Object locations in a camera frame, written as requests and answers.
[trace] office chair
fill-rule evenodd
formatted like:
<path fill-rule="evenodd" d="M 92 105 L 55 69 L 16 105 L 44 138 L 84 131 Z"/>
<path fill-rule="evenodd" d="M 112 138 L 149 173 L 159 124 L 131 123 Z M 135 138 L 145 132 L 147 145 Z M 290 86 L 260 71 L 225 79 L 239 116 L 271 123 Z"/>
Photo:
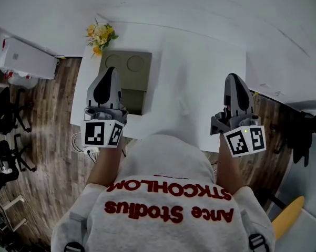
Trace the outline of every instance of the office chair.
<path fill-rule="evenodd" d="M 304 196 L 300 196 L 290 204 L 286 205 L 274 196 L 267 188 L 260 188 L 256 190 L 254 195 L 262 207 L 264 207 L 269 199 L 282 209 L 282 212 L 272 221 L 272 227 L 274 229 L 276 240 L 283 236 L 284 233 L 287 232 L 298 219 L 301 211 L 303 210 L 305 201 Z"/>
<path fill-rule="evenodd" d="M 279 154 L 287 144 L 288 148 L 293 149 L 293 162 L 298 163 L 304 157 L 304 166 L 309 164 L 309 149 L 312 144 L 312 134 L 316 133 L 316 116 L 305 112 L 299 112 L 293 120 L 283 130 L 285 137 L 279 149 L 274 150 Z"/>
<path fill-rule="evenodd" d="M 13 128 L 17 128 L 16 120 L 21 124 L 21 127 L 26 132 L 31 132 L 30 128 L 26 128 L 20 117 L 20 112 L 24 109 L 34 106 L 33 102 L 27 103 L 22 107 L 19 107 L 20 93 L 24 92 L 24 89 L 19 89 L 17 91 L 17 96 L 15 103 L 11 103 L 11 98 L 9 94 L 9 88 L 5 88 L 0 93 L 0 133 L 8 134 Z"/>
<path fill-rule="evenodd" d="M 20 151 L 18 150 L 16 138 L 20 137 L 20 134 L 14 135 L 14 149 L 11 150 L 6 140 L 0 141 L 0 166 L 3 168 L 4 162 L 8 164 L 8 173 L 0 173 L 0 190 L 1 188 L 10 181 L 17 180 L 19 177 L 19 170 L 16 168 L 15 160 L 17 160 L 19 169 L 21 172 L 25 171 L 26 168 L 32 172 L 36 171 L 36 167 L 30 168 L 28 164 L 21 158 L 21 155 L 30 145 L 24 146 Z"/>

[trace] white cable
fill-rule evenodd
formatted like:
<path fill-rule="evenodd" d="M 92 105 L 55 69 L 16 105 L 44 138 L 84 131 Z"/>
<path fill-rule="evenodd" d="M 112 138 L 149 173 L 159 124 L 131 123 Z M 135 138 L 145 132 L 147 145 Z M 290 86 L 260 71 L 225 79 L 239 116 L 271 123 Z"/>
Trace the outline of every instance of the white cable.
<path fill-rule="evenodd" d="M 72 148 L 73 148 L 77 153 L 83 153 L 83 150 L 80 149 L 80 148 L 76 145 L 76 143 L 75 143 L 75 139 L 76 139 L 78 136 L 80 136 L 80 132 L 76 132 L 76 133 L 73 134 L 73 136 L 72 136 Z"/>

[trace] wall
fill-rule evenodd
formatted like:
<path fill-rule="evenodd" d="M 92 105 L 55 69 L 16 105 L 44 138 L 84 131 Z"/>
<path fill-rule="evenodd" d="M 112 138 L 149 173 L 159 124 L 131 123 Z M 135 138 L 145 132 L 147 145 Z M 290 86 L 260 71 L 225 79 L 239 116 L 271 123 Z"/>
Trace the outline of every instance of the wall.
<path fill-rule="evenodd" d="M 0 0 L 0 27 L 57 54 L 81 56 L 96 13 L 238 46 L 247 51 L 251 89 L 285 103 L 316 102 L 316 0 Z"/>
<path fill-rule="evenodd" d="M 292 228 L 276 243 L 276 251 L 314 252 L 316 251 L 316 135 L 310 148 L 309 165 L 303 160 L 293 164 L 283 182 L 278 198 L 290 203 L 299 196 L 305 196 L 303 212 Z M 274 207 L 269 216 L 274 219 L 280 210 Z"/>

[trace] cable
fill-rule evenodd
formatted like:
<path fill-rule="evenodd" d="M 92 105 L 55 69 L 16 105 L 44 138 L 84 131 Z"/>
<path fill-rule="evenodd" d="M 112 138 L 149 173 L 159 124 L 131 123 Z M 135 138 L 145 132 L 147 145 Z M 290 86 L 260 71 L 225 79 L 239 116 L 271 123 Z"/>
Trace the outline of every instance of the cable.
<path fill-rule="evenodd" d="M 97 162 L 99 152 L 98 152 L 98 153 L 97 153 L 97 152 L 95 152 L 95 153 L 93 153 L 93 154 L 94 154 L 95 161 Z"/>
<path fill-rule="evenodd" d="M 76 143 L 75 143 L 75 139 L 80 135 L 80 132 L 76 132 L 73 134 L 72 136 L 72 148 L 77 152 L 77 153 L 83 153 L 83 150 L 80 149 Z"/>
<path fill-rule="evenodd" d="M 90 153 L 91 153 L 90 150 L 88 150 L 88 155 L 89 155 L 90 159 L 96 164 L 96 161 L 93 159 L 93 157 L 91 157 Z"/>

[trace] black mesh chair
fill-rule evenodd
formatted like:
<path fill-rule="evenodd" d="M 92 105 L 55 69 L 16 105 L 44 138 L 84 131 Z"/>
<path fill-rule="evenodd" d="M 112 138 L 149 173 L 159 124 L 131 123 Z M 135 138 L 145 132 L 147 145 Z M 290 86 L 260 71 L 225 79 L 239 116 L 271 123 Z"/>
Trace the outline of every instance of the black mesh chair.
<path fill-rule="evenodd" d="M 25 171 L 26 168 L 32 172 L 36 171 L 36 167 L 30 168 L 28 164 L 21 158 L 21 155 L 27 148 L 30 148 L 29 145 L 24 146 L 20 151 L 17 147 L 16 138 L 20 137 L 19 134 L 14 136 L 14 149 L 11 150 L 9 144 L 6 140 L 0 141 L 0 167 L 3 168 L 4 163 L 8 164 L 8 168 L 11 169 L 10 173 L 0 173 L 0 190 L 1 188 L 10 181 L 17 180 L 19 177 L 19 170 L 16 168 L 15 160 L 17 160 L 19 169 L 21 172 Z"/>
<path fill-rule="evenodd" d="M 24 126 L 19 114 L 22 110 L 34 106 L 34 103 L 30 102 L 19 107 L 20 94 L 24 91 L 24 89 L 18 90 L 15 103 L 11 103 L 8 87 L 0 93 L 0 134 L 8 134 L 13 128 L 17 128 L 16 120 L 18 120 L 24 131 L 31 131 L 30 128 Z"/>
<path fill-rule="evenodd" d="M 297 113 L 293 120 L 282 130 L 284 141 L 275 154 L 279 154 L 287 144 L 288 148 L 293 149 L 293 162 L 298 163 L 304 157 L 304 166 L 309 165 L 309 150 L 312 145 L 312 134 L 316 133 L 316 116 L 306 112 Z"/>

